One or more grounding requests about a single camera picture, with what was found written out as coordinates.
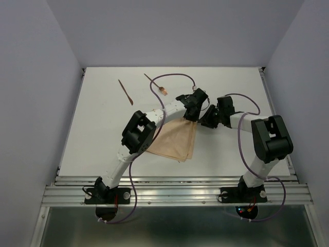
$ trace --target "black joint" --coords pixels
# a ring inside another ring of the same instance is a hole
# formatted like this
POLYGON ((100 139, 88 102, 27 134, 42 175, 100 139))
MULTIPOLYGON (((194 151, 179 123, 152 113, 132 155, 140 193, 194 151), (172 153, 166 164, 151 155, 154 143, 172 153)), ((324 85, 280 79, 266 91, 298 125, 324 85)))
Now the black joint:
POLYGON ((251 129, 256 155, 264 163, 282 160, 292 153, 294 146, 281 116, 253 120, 251 129))
POLYGON ((236 113, 235 108, 233 106, 232 97, 224 96, 217 98, 217 107, 220 115, 220 123, 226 127, 231 128, 230 116, 236 113))
POLYGON ((102 200, 104 198, 107 198, 110 194, 110 189, 108 186, 106 186, 103 183, 103 179, 101 177, 98 177, 95 181, 94 188, 96 191, 96 197, 99 200, 102 200))
POLYGON ((220 122, 220 113, 216 106, 211 104, 203 117, 198 121, 202 126, 214 129, 220 122))
POLYGON ((152 144, 155 130, 155 123, 146 114, 137 111, 124 128, 121 143, 129 149, 130 154, 143 153, 152 144))
POLYGON ((186 112, 184 118, 189 121, 198 121, 203 102, 208 98, 208 95, 201 89, 197 89, 193 94, 180 95, 176 98, 184 104, 186 112))

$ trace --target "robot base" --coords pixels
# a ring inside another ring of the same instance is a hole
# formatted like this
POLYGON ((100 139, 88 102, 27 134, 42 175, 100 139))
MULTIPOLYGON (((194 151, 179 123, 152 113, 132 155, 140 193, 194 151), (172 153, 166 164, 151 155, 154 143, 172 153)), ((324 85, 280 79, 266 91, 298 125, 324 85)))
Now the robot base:
MULTIPOLYGON (((91 195, 97 195, 97 192, 94 188, 88 188, 86 190, 91 195)), ((113 188, 110 190, 111 193, 108 194, 105 198, 98 196, 89 197, 86 195, 84 199, 85 204, 114 204, 115 198, 118 196, 117 203, 120 204, 130 204, 130 188, 113 188)))
POLYGON ((246 193, 241 193, 239 187, 223 187, 220 188, 221 194, 218 201, 221 203, 250 203, 255 201, 257 203, 267 202, 264 185, 257 188, 248 188, 246 193))

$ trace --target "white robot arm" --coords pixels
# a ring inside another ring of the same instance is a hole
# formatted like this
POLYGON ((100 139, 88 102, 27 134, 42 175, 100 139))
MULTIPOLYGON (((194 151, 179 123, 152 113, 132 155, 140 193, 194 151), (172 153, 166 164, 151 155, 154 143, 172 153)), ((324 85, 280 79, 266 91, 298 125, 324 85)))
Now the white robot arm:
MULTIPOLYGON (((154 123, 156 128, 159 128, 163 121, 163 112, 166 113, 164 119, 165 124, 167 122, 170 122, 171 120, 182 118, 185 115, 186 108, 181 101, 174 100, 170 104, 167 104, 164 110, 158 109, 151 112, 147 112, 145 113, 145 116, 150 122, 154 123)), ((146 150, 148 147, 149 144, 146 143, 145 146, 142 147, 142 151, 146 150)), ((138 155, 138 152, 130 153, 130 150, 127 146, 121 146, 119 152, 117 153, 117 158, 112 163, 110 163, 109 169, 106 171, 106 174, 102 176, 102 181, 104 185, 108 186, 109 189, 117 187, 128 165, 138 155)))

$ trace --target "metal frame edge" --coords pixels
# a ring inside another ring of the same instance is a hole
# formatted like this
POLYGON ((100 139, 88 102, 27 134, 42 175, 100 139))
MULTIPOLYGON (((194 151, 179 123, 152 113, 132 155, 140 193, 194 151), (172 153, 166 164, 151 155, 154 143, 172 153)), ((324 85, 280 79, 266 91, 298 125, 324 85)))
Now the metal frame edge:
POLYGON ((314 205, 305 205, 305 210, 318 247, 326 247, 327 245, 325 243, 323 231, 319 222, 319 218, 315 212, 314 205))
POLYGON ((41 206, 38 219, 35 224, 30 247, 39 247, 42 241, 44 230, 47 223, 50 207, 41 206))

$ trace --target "folded cloth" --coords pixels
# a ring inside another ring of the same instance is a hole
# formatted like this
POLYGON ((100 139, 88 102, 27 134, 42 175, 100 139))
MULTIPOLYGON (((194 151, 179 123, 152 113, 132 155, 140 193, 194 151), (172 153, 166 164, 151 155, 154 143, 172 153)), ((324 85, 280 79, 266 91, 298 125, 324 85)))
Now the folded cloth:
POLYGON ((196 122, 175 119, 162 127, 148 152, 184 162, 191 159, 194 149, 196 122))

